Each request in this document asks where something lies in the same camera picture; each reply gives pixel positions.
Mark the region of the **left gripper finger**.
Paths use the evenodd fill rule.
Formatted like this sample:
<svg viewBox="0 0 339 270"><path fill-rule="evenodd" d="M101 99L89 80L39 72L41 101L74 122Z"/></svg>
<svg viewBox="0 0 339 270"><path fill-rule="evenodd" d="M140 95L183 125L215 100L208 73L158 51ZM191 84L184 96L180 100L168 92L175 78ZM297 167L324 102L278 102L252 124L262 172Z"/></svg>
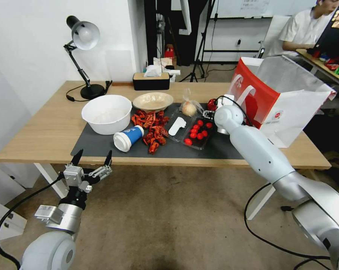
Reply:
<svg viewBox="0 0 339 270"><path fill-rule="evenodd" d="M72 158L71 162L65 165L65 172L82 172L82 167L78 166L82 157L83 149L80 149Z"/></svg>
<svg viewBox="0 0 339 270"><path fill-rule="evenodd" d="M105 179L112 173L111 164L112 150L108 152L108 155L102 166L98 167L95 170L92 170L89 173L85 173L85 181L87 181L88 183L99 183L101 180Z"/></svg>

